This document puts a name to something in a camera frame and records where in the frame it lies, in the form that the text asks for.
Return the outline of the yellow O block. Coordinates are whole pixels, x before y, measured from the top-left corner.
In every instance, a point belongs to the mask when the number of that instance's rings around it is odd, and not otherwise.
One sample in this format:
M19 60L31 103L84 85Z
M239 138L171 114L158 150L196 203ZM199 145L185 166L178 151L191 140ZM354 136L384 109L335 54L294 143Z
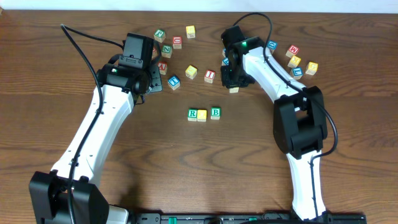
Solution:
M234 87L229 89L230 93L238 93L239 92L239 87Z
M198 110L197 111L197 121L198 122L206 122L207 119L207 110Z

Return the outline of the green B block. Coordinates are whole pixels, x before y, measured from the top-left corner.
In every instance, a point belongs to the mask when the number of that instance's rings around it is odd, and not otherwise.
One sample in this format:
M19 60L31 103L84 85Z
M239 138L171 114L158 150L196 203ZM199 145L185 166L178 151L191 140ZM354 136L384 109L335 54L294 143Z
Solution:
M211 108L211 119L219 120L221 118L221 108L212 107Z

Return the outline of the green R block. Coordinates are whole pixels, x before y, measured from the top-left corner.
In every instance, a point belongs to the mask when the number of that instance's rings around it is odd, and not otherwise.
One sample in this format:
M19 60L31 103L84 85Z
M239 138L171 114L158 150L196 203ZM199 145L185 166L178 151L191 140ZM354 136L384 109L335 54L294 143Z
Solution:
M197 121L197 113L198 113L197 109L190 108L188 110L187 119L189 121Z

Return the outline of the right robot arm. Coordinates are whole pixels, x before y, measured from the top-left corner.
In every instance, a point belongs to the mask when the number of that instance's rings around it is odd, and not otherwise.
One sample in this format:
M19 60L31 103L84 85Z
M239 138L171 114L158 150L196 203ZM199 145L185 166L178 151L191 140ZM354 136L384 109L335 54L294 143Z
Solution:
M258 82L272 100L274 139L292 174L292 208L301 220L319 220L326 211L319 158L327 137L326 116L316 104L323 99L321 91L294 80L258 37L223 37L222 42L229 60L221 68L223 85Z

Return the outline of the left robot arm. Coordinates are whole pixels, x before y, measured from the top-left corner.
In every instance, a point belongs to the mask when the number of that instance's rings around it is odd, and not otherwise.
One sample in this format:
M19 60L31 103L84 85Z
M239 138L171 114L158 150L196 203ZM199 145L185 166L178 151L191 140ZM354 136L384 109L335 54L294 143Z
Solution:
M157 65L107 63L71 144L49 173L35 172L29 192L37 223L129 223L128 209L110 205L99 190L105 160L137 99L162 90Z

